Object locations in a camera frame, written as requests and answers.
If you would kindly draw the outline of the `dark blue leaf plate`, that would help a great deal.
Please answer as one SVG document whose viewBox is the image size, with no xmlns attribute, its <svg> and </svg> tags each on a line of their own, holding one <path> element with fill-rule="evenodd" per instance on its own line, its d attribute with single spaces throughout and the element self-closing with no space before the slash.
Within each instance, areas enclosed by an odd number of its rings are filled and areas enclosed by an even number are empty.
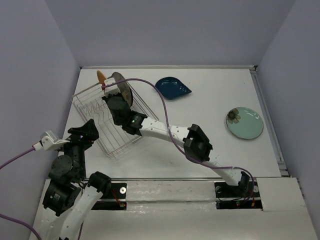
<svg viewBox="0 0 320 240">
<path fill-rule="evenodd" d="M 158 80 L 155 87 L 167 100 L 174 100 L 192 93 L 178 78 L 167 76 Z"/>
</svg>

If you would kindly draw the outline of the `grey reindeer plate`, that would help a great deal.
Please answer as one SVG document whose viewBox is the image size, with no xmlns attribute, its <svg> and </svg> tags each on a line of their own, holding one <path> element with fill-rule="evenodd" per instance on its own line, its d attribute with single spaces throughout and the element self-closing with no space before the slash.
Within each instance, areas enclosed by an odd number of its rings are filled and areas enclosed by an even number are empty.
<svg viewBox="0 0 320 240">
<path fill-rule="evenodd" d="M 124 76 L 119 72 L 113 72 L 111 75 L 111 78 L 113 78 L 117 82 L 117 86 L 118 86 L 123 98 L 126 100 L 128 105 L 131 107 L 133 104 L 132 90 L 126 81 L 120 83 L 120 81 L 125 80 Z"/>
</svg>

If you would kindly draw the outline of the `teal flower plate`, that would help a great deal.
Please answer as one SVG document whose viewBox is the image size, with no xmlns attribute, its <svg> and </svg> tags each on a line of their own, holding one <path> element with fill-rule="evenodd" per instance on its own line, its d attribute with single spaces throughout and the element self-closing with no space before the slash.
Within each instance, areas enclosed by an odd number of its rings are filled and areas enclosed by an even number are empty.
<svg viewBox="0 0 320 240">
<path fill-rule="evenodd" d="M 226 115 L 226 126 L 236 137 L 243 140 L 254 140 L 264 130 L 264 122 L 261 116 L 248 107 L 236 107 Z"/>
</svg>

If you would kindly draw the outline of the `orange woven round plate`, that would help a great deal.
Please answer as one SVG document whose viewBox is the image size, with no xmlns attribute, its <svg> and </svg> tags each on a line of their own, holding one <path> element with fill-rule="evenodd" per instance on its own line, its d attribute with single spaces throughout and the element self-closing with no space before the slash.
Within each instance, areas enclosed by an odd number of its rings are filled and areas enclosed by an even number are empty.
<svg viewBox="0 0 320 240">
<path fill-rule="evenodd" d="M 97 75 L 99 83 L 101 85 L 104 85 L 105 84 L 105 80 L 107 80 L 107 77 L 100 70 L 96 71 L 96 75 Z"/>
</svg>

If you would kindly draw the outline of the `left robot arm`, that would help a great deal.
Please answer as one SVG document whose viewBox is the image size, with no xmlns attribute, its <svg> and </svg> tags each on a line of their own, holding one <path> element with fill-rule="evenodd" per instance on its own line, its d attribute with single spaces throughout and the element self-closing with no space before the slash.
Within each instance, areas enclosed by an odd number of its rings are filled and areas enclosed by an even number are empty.
<svg viewBox="0 0 320 240">
<path fill-rule="evenodd" d="M 49 171 L 39 235 L 43 240 L 73 240 L 86 216 L 111 191 L 112 179 L 97 171 L 86 178 L 85 151 L 99 138 L 93 119 L 67 131 L 67 139 L 46 131 L 36 150 L 58 151 Z"/>
</svg>

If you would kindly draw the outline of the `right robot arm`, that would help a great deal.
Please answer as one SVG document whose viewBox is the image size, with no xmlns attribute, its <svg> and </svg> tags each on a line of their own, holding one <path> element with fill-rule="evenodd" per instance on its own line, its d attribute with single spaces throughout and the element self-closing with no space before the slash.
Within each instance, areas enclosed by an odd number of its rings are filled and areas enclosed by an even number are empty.
<svg viewBox="0 0 320 240">
<path fill-rule="evenodd" d="M 191 162 L 213 170 L 230 186 L 235 196 L 242 196 L 249 189 L 250 175 L 240 167 L 221 165 L 210 161 L 213 146 L 200 126 L 167 125 L 143 113 L 131 109 L 121 94 L 103 96 L 115 125 L 126 133 L 151 137 L 173 143 Z"/>
</svg>

